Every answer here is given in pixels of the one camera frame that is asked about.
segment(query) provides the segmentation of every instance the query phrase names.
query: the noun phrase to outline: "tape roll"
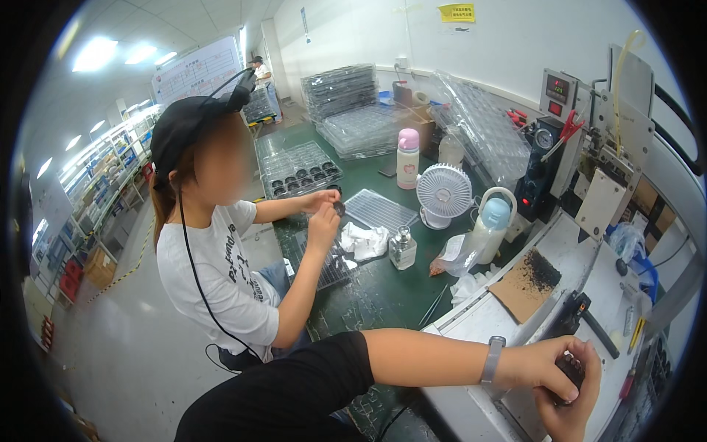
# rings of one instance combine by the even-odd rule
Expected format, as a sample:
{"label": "tape roll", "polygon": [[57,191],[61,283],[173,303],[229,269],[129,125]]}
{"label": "tape roll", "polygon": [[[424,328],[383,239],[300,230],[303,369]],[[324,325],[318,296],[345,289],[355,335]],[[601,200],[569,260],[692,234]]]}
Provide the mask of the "tape roll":
{"label": "tape roll", "polygon": [[414,91],[412,93],[412,105],[424,106],[430,104],[430,98],[423,91]]}

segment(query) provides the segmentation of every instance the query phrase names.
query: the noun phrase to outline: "pressure gauge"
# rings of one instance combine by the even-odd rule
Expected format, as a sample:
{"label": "pressure gauge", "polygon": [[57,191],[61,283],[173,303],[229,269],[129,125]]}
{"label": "pressure gauge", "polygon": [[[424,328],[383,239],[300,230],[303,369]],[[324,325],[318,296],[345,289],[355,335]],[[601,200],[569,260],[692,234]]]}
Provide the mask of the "pressure gauge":
{"label": "pressure gauge", "polygon": [[535,132],[535,143],[541,148],[548,150],[553,146],[554,140],[549,130],[538,129]]}

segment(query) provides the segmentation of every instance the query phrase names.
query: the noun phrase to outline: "digital temperature controller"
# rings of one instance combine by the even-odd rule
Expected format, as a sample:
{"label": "digital temperature controller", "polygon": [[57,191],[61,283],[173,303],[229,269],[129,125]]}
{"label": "digital temperature controller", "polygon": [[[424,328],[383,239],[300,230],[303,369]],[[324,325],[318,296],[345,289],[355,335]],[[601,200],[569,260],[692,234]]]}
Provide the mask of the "digital temperature controller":
{"label": "digital temperature controller", "polygon": [[569,92],[569,86],[570,85],[562,78],[557,78],[548,74],[545,95],[561,101],[562,104],[567,104],[567,92]]}

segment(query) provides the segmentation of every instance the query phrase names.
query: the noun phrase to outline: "light blue bottle cap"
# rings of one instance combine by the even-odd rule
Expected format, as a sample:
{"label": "light blue bottle cap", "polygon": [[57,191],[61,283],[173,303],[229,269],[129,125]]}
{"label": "light blue bottle cap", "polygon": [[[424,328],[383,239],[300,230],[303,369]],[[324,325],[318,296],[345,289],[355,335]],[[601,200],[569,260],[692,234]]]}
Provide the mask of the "light blue bottle cap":
{"label": "light blue bottle cap", "polygon": [[510,206],[501,198],[491,198],[486,201],[484,210],[481,211],[481,221],[492,230],[503,230],[508,227],[510,220]]}

